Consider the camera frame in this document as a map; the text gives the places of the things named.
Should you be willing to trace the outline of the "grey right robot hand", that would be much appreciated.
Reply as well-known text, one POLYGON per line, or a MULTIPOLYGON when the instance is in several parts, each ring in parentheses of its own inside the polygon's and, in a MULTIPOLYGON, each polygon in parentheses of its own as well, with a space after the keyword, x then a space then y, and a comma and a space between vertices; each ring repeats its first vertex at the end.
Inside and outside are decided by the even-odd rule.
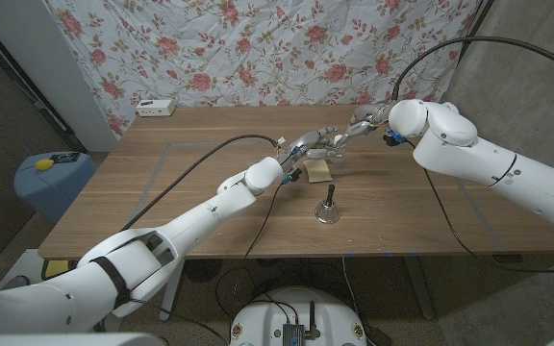
POLYGON ((357 107, 353 111, 344 133, 335 136, 334 145, 338 148, 344 147, 353 137, 366 136, 376 128, 388 125, 390 111, 394 105, 394 102, 388 102, 357 107))

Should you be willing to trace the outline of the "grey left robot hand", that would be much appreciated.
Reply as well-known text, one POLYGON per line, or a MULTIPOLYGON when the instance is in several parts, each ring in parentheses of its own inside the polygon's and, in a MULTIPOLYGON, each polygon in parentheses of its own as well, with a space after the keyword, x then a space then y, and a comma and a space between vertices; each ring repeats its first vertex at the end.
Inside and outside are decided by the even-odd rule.
POLYGON ((324 127, 304 134, 294 140, 287 149, 281 150, 277 161, 282 167, 286 167, 303 158, 310 160, 341 159, 343 152, 334 145, 334 135, 337 130, 334 127, 324 127))

